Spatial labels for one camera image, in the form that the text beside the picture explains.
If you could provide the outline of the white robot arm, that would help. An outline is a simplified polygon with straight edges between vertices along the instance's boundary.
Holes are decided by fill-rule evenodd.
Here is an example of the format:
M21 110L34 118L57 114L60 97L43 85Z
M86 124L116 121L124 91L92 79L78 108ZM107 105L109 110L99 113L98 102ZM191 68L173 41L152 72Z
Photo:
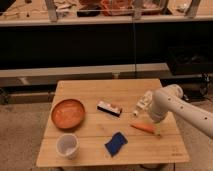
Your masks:
M172 112L213 139L213 113L183 101L182 97L183 90L177 84L156 89L148 107L150 118L160 123Z

